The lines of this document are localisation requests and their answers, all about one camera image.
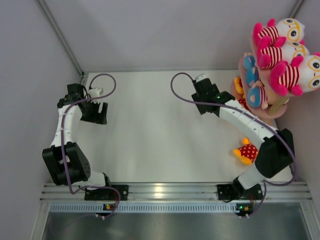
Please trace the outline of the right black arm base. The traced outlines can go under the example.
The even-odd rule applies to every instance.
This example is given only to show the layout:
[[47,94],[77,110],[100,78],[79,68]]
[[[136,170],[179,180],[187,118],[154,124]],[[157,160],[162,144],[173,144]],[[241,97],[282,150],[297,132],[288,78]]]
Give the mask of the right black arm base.
[[224,202],[235,200],[262,200],[263,191],[259,184],[245,190],[237,191],[233,184],[217,185],[218,199]]

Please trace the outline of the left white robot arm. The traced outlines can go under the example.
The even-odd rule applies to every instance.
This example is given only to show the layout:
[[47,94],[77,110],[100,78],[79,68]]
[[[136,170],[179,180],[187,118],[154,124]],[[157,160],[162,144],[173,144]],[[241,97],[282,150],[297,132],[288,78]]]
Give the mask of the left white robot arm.
[[80,122],[107,124],[108,103],[97,101],[103,94],[102,88],[86,89],[78,83],[67,85],[67,94],[57,103],[58,124],[54,139],[50,147],[42,151],[42,158],[57,186],[96,187],[97,196],[107,200],[113,194],[109,177],[91,169],[88,158],[77,144]]

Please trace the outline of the pink panda plush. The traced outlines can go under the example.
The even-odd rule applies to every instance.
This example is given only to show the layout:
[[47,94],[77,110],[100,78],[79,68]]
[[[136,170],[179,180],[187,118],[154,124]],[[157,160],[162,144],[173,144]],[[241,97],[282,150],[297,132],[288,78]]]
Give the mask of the pink panda plush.
[[276,43],[272,45],[271,38],[263,37],[258,46],[256,64],[260,69],[272,69],[279,62],[290,63],[294,57],[308,56],[309,50],[299,42]]
[[279,22],[271,18],[266,25],[257,22],[252,30],[254,44],[258,46],[265,36],[270,37],[271,45],[280,42],[297,42],[305,45],[305,26],[294,18],[284,18]]
[[320,88],[320,54],[296,56],[290,63],[278,62],[270,71],[269,86],[280,95],[301,96]]

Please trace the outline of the yellow bear plush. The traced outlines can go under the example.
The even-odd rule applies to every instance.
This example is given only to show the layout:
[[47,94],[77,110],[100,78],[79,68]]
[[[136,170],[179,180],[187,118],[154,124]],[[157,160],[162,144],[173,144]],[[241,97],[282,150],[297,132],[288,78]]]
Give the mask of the yellow bear plush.
[[233,155],[244,165],[252,165],[258,155],[258,149],[247,138],[243,138],[242,146],[232,150]]
[[245,98],[240,98],[240,99],[238,99],[238,102],[243,106],[243,108],[245,108],[247,111],[250,111],[250,108],[248,107]]
[[239,76],[235,77],[233,80],[233,83],[234,83],[234,87],[235,87],[236,92],[239,95],[244,95],[244,88],[243,88],[241,78]]

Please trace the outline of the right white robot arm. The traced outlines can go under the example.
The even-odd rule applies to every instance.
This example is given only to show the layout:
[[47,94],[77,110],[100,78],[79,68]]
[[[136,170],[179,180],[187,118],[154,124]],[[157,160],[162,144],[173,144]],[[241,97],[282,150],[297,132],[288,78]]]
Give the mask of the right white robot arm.
[[273,178],[293,163],[294,143],[289,130],[279,131],[261,122],[229,92],[220,92],[207,77],[193,80],[192,83],[195,93],[191,97],[199,112],[213,113],[229,122],[248,137],[258,150],[254,163],[231,184],[236,197],[246,198],[251,194],[252,187]]

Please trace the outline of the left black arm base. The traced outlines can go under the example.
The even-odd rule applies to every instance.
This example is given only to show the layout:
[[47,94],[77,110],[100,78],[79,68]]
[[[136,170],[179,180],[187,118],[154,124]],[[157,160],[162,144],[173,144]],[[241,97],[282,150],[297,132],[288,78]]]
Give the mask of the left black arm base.
[[[129,186],[126,184],[113,184],[111,186],[120,193],[120,200],[127,201],[129,194]],[[117,201],[119,199],[115,190],[111,189],[85,189],[84,200],[85,201]]]

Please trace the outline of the boy plush black hair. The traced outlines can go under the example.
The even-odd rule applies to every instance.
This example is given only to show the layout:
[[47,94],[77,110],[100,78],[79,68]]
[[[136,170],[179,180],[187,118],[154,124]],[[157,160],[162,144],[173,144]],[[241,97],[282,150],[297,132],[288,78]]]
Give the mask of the boy plush black hair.
[[252,108],[262,108],[263,110],[267,109],[269,103],[265,88],[256,84],[250,87],[247,94],[247,103]]

